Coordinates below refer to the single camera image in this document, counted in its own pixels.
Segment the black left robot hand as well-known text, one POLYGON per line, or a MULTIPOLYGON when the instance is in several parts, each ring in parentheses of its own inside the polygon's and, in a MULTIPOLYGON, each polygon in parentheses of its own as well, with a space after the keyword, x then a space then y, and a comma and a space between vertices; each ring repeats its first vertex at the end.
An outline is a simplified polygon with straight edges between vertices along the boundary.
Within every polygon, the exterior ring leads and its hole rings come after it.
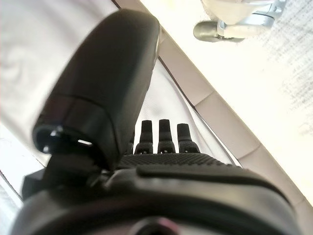
POLYGON ((299 235, 286 196, 262 176, 203 154, 189 126, 134 128, 158 57, 160 24, 119 10, 63 70, 33 127, 51 155, 26 175, 13 235, 299 235))

